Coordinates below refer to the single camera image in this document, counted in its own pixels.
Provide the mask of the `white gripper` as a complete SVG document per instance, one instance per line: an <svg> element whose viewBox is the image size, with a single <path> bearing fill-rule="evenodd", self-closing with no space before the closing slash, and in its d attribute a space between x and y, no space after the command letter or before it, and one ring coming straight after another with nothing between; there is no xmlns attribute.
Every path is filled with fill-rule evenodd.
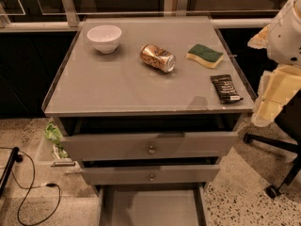
<svg viewBox="0 0 301 226"><path fill-rule="evenodd" d="M268 57L280 63L275 70L265 71L261 76L251 117L255 126L266 127L273 122L301 89L301 17L297 5L289 1L271 24L247 43L250 48L266 49Z"/></svg>

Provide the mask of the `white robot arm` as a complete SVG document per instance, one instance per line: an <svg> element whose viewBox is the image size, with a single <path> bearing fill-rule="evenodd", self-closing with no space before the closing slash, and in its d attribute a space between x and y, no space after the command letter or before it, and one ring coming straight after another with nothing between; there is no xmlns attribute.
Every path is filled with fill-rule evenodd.
<svg viewBox="0 0 301 226"><path fill-rule="evenodd" d="M265 127L301 89L301 0L288 0L247 45L265 49L277 63L272 72L264 71L261 76L251 118L254 125Z"/></svg>

